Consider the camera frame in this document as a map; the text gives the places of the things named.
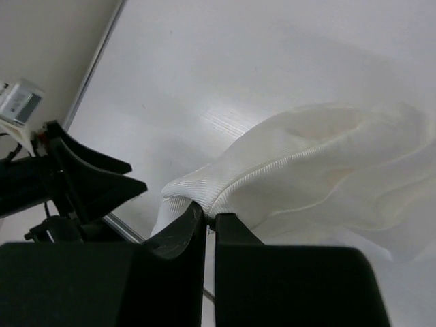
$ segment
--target white table surface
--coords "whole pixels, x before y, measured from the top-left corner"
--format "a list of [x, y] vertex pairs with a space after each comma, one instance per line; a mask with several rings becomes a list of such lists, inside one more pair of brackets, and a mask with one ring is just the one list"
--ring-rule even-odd
[[[435, 111], [434, 17], [431, 0], [129, 0], [69, 132], [147, 183], [115, 211], [146, 238], [166, 183], [278, 112], [337, 101]], [[434, 326], [427, 251], [375, 269], [395, 326]]]

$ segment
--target black cable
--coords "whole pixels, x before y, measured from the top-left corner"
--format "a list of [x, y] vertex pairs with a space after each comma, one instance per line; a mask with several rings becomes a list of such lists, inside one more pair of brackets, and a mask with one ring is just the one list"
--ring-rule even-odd
[[14, 160], [14, 158], [17, 156], [17, 154], [20, 153], [21, 149], [22, 149], [22, 145], [20, 143], [18, 143], [15, 150], [13, 150], [12, 152], [9, 152], [9, 155], [7, 155], [6, 163], [10, 163], [12, 160]]
[[[0, 133], [0, 137], [2, 136], [8, 136], [8, 133]], [[15, 150], [9, 152], [9, 155], [7, 155], [7, 157], [5, 158], [5, 163], [10, 163], [12, 160], [15, 159], [15, 157], [17, 156], [17, 154], [19, 154], [19, 152], [22, 149], [22, 145], [20, 143], [18, 143], [18, 145], [16, 146]]]
[[203, 287], [203, 295], [211, 301], [213, 304], [215, 304], [215, 296], [210, 293], [205, 287]]
[[44, 211], [46, 212], [47, 218], [50, 218], [52, 215], [50, 214], [50, 210], [48, 210], [48, 203], [44, 202]]

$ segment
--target white cloth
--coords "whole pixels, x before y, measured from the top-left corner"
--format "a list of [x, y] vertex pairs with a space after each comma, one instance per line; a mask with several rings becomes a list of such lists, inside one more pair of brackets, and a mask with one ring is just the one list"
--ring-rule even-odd
[[435, 173], [428, 114], [407, 104], [305, 106], [263, 121], [218, 160], [166, 185], [152, 234], [193, 200], [210, 217], [236, 213], [266, 242], [318, 243], [340, 226], [391, 254], [416, 254], [434, 233], [400, 250], [384, 235], [413, 225], [409, 209], [434, 192]]

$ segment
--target white fabric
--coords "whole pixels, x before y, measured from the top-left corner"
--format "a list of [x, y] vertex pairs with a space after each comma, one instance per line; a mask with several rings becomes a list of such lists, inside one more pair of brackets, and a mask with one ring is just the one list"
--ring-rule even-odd
[[384, 236], [410, 228], [411, 208], [436, 189], [435, 173], [428, 114], [407, 104], [305, 106], [263, 121], [215, 162], [166, 185], [153, 234], [194, 200], [210, 217], [236, 213], [266, 242], [317, 243], [341, 226], [393, 255], [416, 254], [434, 233], [401, 249]]

